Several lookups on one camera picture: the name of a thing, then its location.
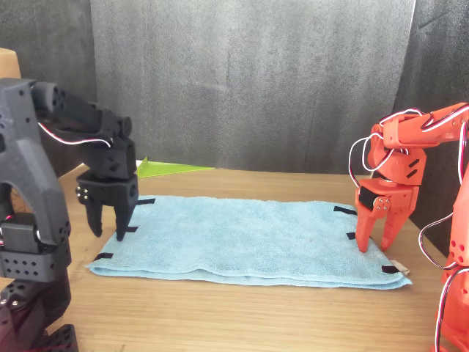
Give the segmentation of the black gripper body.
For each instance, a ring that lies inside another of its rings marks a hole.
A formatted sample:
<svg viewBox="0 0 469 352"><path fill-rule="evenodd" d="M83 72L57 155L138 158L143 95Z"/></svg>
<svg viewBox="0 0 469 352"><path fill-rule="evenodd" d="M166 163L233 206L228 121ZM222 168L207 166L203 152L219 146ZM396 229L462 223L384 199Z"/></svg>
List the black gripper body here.
<svg viewBox="0 0 469 352"><path fill-rule="evenodd" d="M130 178L98 178L91 172L77 177L76 193L85 206L88 217L101 217L103 206L113 207L116 217L131 217L136 206L139 189L137 175Z"/></svg>

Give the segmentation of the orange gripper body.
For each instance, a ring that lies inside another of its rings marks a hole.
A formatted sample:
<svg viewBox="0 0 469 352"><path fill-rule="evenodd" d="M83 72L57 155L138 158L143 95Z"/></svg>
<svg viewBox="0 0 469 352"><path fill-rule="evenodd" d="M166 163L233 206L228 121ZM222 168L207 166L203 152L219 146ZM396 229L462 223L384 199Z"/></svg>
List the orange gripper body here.
<svg viewBox="0 0 469 352"><path fill-rule="evenodd" d="M418 186L379 178L364 179L355 195L358 219L382 219L392 213L409 216L416 208L418 191Z"/></svg>

